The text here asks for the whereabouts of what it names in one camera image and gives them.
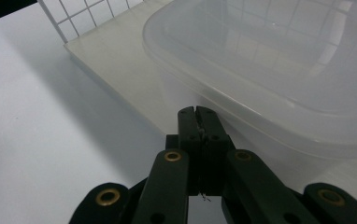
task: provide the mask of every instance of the white table surface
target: white table surface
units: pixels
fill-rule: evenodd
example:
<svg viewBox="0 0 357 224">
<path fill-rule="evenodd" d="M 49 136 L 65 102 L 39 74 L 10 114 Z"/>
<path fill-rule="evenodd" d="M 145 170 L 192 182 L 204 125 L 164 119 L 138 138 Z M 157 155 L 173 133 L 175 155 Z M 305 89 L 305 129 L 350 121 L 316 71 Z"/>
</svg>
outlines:
<svg viewBox="0 0 357 224">
<path fill-rule="evenodd" d="M 0 19 L 0 223 L 67 223 L 89 190 L 133 186 L 163 148 L 162 133 L 72 63 L 38 4 Z M 357 160 L 313 181 L 357 197 Z M 189 223 L 224 223 L 220 200 L 202 201 L 191 199 Z"/>
</svg>

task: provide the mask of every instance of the white grid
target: white grid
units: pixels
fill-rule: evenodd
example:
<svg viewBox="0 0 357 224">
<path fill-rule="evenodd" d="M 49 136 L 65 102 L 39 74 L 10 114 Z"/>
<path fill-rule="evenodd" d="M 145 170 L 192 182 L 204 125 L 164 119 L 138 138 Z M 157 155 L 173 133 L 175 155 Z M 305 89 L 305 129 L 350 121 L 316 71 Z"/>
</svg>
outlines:
<svg viewBox="0 0 357 224">
<path fill-rule="evenodd" d="M 113 19 L 116 15 L 142 1 L 83 0 L 82 2 L 80 0 L 38 0 L 38 3 L 44 9 L 59 36 L 67 43 L 69 40 L 83 35 L 104 21 Z"/>
</svg>

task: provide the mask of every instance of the transparent plastic container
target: transparent plastic container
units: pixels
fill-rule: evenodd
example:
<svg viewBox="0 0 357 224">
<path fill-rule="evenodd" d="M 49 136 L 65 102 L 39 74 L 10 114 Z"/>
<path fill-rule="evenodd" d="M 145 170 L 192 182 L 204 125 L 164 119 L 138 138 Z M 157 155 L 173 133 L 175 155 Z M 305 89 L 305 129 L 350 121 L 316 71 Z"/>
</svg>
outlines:
<svg viewBox="0 0 357 224">
<path fill-rule="evenodd" d="M 175 0 L 143 38 L 178 108 L 206 100 L 245 136 L 357 158 L 357 1 Z"/>
</svg>

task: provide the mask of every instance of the plastic container lid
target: plastic container lid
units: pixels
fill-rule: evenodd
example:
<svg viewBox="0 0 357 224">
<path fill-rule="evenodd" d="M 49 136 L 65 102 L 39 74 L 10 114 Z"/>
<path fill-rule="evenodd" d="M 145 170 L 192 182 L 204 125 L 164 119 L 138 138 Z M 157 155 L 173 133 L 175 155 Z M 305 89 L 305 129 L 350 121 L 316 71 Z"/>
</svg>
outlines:
<svg viewBox="0 0 357 224">
<path fill-rule="evenodd" d="M 357 1 L 175 0 L 143 38 L 161 67 L 262 133 L 357 157 Z"/>
</svg>

